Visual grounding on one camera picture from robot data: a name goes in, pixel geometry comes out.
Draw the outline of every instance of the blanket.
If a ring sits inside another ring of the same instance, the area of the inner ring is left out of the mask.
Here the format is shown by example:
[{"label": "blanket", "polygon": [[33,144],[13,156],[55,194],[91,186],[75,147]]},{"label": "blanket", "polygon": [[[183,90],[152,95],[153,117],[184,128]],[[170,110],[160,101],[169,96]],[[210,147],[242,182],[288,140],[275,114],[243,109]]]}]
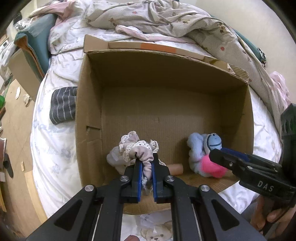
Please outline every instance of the blanket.
[{"label": "blanket", "polygon": [[246,70],[249,85],[273,115],[281,136],[280,114],[286,106],[285,100],[251,49],[223,21],[198,7],[174,0],[141,0],[124,4],[92,1],[85,18],[89,25],[100,29],[123,25],[148,34],[186,36],[215,58]]}]

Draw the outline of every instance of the striped fabric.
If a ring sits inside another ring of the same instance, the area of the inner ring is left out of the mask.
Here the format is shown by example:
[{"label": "striped fabric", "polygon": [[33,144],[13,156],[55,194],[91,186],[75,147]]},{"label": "striped fabric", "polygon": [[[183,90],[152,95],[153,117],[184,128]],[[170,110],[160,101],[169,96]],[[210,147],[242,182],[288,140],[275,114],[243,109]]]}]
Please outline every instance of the striped fabric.
[{"label": "striped fabric", "polygon": [[77,86],[63,87],[52,93],[49,118],[54,125],[75,120]]}]

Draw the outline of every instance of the black object on floor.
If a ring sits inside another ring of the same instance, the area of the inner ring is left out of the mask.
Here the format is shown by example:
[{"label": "black object on floor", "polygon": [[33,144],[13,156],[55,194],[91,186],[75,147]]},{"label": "black object on floor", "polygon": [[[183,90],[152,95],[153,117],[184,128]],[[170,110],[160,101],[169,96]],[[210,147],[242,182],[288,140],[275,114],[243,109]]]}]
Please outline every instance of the black object on floor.
[{"label": "black object on floor", "polygon": [[7,170],[8,175],[13,178],[13,169],[7,153],[4,153],[3,167]]}]

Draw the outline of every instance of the open cardboard box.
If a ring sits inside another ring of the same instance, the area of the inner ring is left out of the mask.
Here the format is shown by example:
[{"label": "open cardboard box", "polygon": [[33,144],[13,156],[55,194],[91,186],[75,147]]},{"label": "open cardboard box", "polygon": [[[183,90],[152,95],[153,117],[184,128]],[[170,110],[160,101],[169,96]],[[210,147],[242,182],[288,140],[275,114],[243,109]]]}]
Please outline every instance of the open cardboard box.
[{"label": "open cardboard box", "polygon": [[[222,146],[253,153],[253,113],[247,83],[201,60],[143,49],[110,49],[108,42],[86,36],[76,103],[77,159],[83,186],[101,186],[119,176],[106,156],[122,135],[135,130],[140,139],[157,140],[166,164],[182,163],[187,184],[207,184],[216,192],[237,178],[205,178],[188,164],[188,136],[217,133]],[[125,213],[169,209],[143,196],[125,205]]]}]

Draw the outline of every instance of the bolt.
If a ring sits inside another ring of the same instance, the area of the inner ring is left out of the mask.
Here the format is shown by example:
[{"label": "bolt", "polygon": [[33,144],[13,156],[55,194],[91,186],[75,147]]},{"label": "bolt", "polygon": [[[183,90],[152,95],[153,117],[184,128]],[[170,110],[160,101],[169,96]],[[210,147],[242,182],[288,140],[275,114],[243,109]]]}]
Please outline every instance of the bolt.
[{"label": "bolt", "polygon": [[173,182],[175,180],[174,176],[169,175],[165,178],[168,182]]},{"label": "bolt", "polygon": [[129,180],[128,176],[121,176],[120,181],[127,182]]},{"label": "bolt", "polygon": [[91,191],[93,191],[94,190],[94,186],[93,185],[87,185],[87,186],[85,186],[85,191],[87,191],[87,192],[91,192]]},{"label": "bolt", "polygon": [[208,185],[201,185],[200,186],[200,189],[203,191],[203,192],[207,192],[210,190],[210,187]]}]

